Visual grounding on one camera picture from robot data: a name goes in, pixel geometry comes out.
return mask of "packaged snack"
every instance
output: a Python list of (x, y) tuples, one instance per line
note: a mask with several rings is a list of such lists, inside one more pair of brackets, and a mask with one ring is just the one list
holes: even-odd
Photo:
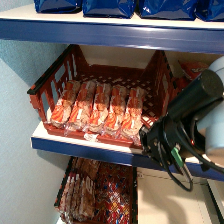
[(112, 89), (112, 97), (110, 100), (109, 115), (104, 125), (104, 133), (117, 137), (124, 118), (125, 98), (127, 96), (127, 88), (124, 86), (114, 86)]
[(183, 70), (184, 75), (189, 80), (194, 80), (198, 75), (208, 68), (208, 65), (203, 62), (178, 62)]
[(203, 21), (224, 21), (223, 0), (198, 0), (196, 15)]
[(195, 20), (198, 0), (139, 0), (141, 18)]
[(79, 214), (84, 216), (84, 219), (92, 219), (94, 216), (95, 209), (95, 184), (94, 182), (87, 176), (84, 178), (83, 186), (82, 186), (82, 196), (81, 203), (79, 207)]
[(41, 13), (68, 13), (82, 8), (82, 0), (34, 0), (34, 3)]
[(55, 105), (51, 115), (50, 121), (55, 127), (62, 128), (68, 121), (79, 89), (80, 82), (78, 81), (71, 80), (66, 83), (62, 96)]
[(90, 160), (88, 175), (89, 175), (90, 179), (93, 181), (96, 179), (96, 175), (99, 170), (99, 166), (100, 166), (100, 161), (96, 161), (93, 159)]
[(132, 88), (129, 94), (124, 120), (121, 126), (121, 135), (138, 142), (138, 132), (142, 127), (141, 114), (145, 90), (140, 87)]
[(59, 205), (59, 208), (58, 208), (61, 213), (64, 213), (65, 209), (66, 209), (66, 198), (67, 198), (70, 182), (71, 182), (71, 177), (68, 176), (68, 179), (67, 179), (62, 197), (61, 197), (60, 205)]
[(71, 201), (72, 201), (72, 195), (73, 195), (73, 190), (74, 190), (74, 186), (75, 186), (75, 174), (72, 174), (71, 177), (71, 182), (70, 182), (70, 186), (68, 189), (68, 193), (66, 196), (66, 202), (65, 202), (65, 218), (67, 221), (69, 221), (70, 218), (70, 208), (71, 208)]
[(84, 0), (83, 14), (87, 17), (130, 18), (134, 13), (137, 0)]
[(95, 89), (96, 83), (94, 81), (84, 82), (81, 85), (78, 97), (66, 125), (65, 135), (67, 131), (82, 130), (89, 122)]
[(110, 103), (111, 85), (97, 83), (96, 94), (89, 124), (86, 131), (90, 130), (96, 133), (102, 133), (104, 122), (108, 116), (108, 107)]
[(74, 219), (79, 220), (79, 221), (86, 220), (86, 218), (82, 214), (79, 214), (79, 207), (81, 204), (82, 189), (84, 186), (84, 182), (85, 182), (84, 178), (80, 177), (80, 186), (79, 186), (79, 190), (78, 190), (78, 195), (76, 196), (76, 207), (75, 207), (75, 211), (73, 214)]

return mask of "blue package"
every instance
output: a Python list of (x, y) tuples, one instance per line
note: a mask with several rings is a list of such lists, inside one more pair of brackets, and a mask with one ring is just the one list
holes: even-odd
[(82, 0), (34, 0), (37, 12), (64, 13), (81, 10)]
[(83, 14), (87, 17), (131, 18), (137, 0), (83, 0)]
[(195, 20), (198, 0), (139, 0), (142, 18)]
[(196, 15), (204, 21), (223, 22), (224, 0), (199, 0)]

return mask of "blue shelf edge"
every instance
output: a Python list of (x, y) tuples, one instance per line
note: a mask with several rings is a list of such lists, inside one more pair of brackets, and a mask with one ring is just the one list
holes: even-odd
[[(86, 147), (36, 137), (31, 137), (31, 142), (33, 149), (44, 150), (69, 156), (83, 157), (87, 159), (94, 159), (109, 163), (131, 165), (134, 167), (164, 171), (158, 164), (151, 161), (148, 157), (140, 154), (131, 154), (100, 148)], [(203, 172), (199, 164), (187, 163), (187, 166), (192, 176), (224, 181), (224, 175), (212, 169), (208, 170), (207, 172)], [(172, 172), (176, 173), (174, 166), (171, 166), (170, 169)]]
[(7, 40), (224, 53), (224, 29), (0, 19), (0, 31)]

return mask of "wall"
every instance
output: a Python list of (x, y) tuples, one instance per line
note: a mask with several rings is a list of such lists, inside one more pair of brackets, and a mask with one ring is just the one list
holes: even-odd
[[(33, 3), (1, 0), (0, 11)], [(64, 45), (0, 40), (0, 224), (54, 224), (69, 157), (31, 148), (39, 123), (26, 94)]]

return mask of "plastic crate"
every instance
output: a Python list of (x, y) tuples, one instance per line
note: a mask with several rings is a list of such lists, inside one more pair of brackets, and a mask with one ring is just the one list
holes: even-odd
[[(71, 157), (62, 180), (54, 207), (59, 212), (60, 202), (74, 157)], [(101, 162), (95, 180), (95, 214), (92, 220), (75, 223), (137, 223), (137, 169), (130, 166)]]
[[(57, 80), (61, 68), (64, 73)], [(164, 51), (156, 51), (145, 69), (117, 67), (108, 65), (90, 65), (87, 63), (80, 47), (70, 45), (52, 66), (37, 80), (28, 90), (30, 102), (37, 109), (47, 132), (52, 135), (64, 136), (64, 130), (58, 129), (47, 123), (47, 115), (44, 111), (42, 96), (45, 94), (48, 106), (53, 112), (56, 102), (53, 99), (53, 86), (59, 98), (64, 84), (70, 80), (79, 81), (97, 80), (101, 83), (124, 85), (127, 88), (140, 86), (147, 91), (143, 104), (142, 122), (151, 126), (152, 122), (164, 115), (168, 103), (177, 94), (175, 78), (172, 75)], [(70, 132), (68, 137), (84, 139), (84, 133)], [(108, 136), (98, 136), (99, 142), (141, 148), (133, 144), (131, 140), (114, 139)]]

